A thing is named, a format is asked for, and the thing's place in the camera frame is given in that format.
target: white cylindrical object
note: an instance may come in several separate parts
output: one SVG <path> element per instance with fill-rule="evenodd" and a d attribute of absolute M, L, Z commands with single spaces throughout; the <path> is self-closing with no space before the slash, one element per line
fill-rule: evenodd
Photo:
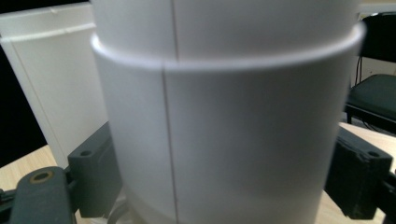
<path fill-rule="evenodd" d="M 92 2 L 134 223 L 314 223 L 355 1 Z"/>
<path fill-rule="evenodd" d="M 0 16 L 1 45 L 62 167 L 107 122 L 90 47 L 94 29 L 85 3 Z"/>

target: wooden surface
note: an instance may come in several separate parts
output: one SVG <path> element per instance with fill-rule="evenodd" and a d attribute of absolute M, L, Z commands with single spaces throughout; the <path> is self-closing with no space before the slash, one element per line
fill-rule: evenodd
<path fill-rule="evenodd" d="M 396 158 L 396 138 L 384 135 L 382 133 L 374 133 L 362 128 L 351 126 L 345 123 L 340 124 L 350 132 L 365 139 L 376 147 L 388 152 L 393 158 Z M 12 162 L 0 169 L 0 188 L 15 189 L 16 185 L 24 175 L 33 170 L 56 165 L 52 157 L 49 147 L 42 147 L 37 151 Z M 396 169 L 395 162 L 392 164 L 392 170 Z M 88 219 L 81 219 L 79 215 L 78 223 L 90 223 Z M 384 218 L 384 214 L 378 210 L 374 220 L 356 221 L 344 217 L 341 210 L 332 202 L 332 200 L 323 192 L 316 224 L 380 224 Z"/>

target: black chair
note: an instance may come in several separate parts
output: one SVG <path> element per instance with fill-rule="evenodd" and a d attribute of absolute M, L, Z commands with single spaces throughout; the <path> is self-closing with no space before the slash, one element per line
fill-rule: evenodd
<path fill-rule="evenodd" d="M 355 86 L 346 101 L 347 122 L 357 118 L 396 133 L 396 76 L 377 74 L 361 81 L 363 57 L 396 63 L 396 12 L 376 14 L 362 21 L 367 35 L 361 48 Z"/>

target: wooden table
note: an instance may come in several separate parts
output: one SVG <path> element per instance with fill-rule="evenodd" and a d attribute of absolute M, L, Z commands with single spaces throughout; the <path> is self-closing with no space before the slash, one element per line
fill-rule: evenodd
<path fill-rule="evenodd" d="M 396 158 L 396 138 L 382 133 L 374 133 L 345 123 L 340 123 L 340 126 L 346 128 L 357 136 L 360 136 L 374 146 L 388 152 L 388 154 L 393 158 Z M 52 157 L 50 148 L 42 147 L 35 152 L 2 167 L 0 169 L 0 188 L 4 190 L 15 189 L 18 181 L 24 175 L 29 174 L 33 170 L 52 165 L 56 165 L 56 162 Z M 394 162 L 392 164 L 392 170 L 395 169 L 396 164 Z M 87 219 L 80 218 L 79 214 L 77 214 L 77 218 L 79 224 L 89 223 Z M 323 192 L 316 224 L 381 224 L 383 218 L 384 214 L 380 210 L 377 211 L 374 220 L 357 221 L 344 217 L 341 210 L 335 205 L 329 196 Z"/>

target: dark background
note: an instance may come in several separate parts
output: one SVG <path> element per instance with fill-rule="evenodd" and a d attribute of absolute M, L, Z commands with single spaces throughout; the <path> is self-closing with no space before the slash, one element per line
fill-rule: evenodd
<path fill-rule="evenodd" d="M 87 2 L 81 0 L 0 1 L 0 13 Z M 0 167 L 46 145 L 3 49 L 0 48 Z"/>

